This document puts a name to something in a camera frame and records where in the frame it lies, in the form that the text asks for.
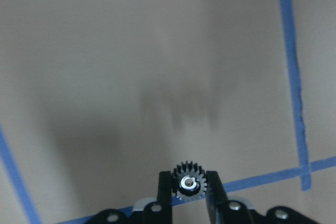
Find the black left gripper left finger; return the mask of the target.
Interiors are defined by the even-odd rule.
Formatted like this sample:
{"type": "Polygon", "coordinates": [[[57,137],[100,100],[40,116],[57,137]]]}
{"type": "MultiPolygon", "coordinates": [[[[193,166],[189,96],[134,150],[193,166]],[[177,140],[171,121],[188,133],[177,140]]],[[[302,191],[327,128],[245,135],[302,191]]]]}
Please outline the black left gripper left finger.
{"type": "Polygon", "coordinates": [[[161,206],[158,212],[160,223],[172,223],[172,176],[170,171],[159,173],[157,202],[161,206]]]}

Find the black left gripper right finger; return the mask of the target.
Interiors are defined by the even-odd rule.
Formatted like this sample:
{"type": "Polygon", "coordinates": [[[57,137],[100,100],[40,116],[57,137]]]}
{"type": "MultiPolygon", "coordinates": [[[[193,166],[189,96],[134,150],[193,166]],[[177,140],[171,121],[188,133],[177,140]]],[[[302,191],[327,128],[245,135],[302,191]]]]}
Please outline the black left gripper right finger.
{"type": "Polygon", "coordinates": [[[206,172],[206,207],[210,223],[229,223],[227,213],[228,197],[222,181],[216,171],[206,172]]]}

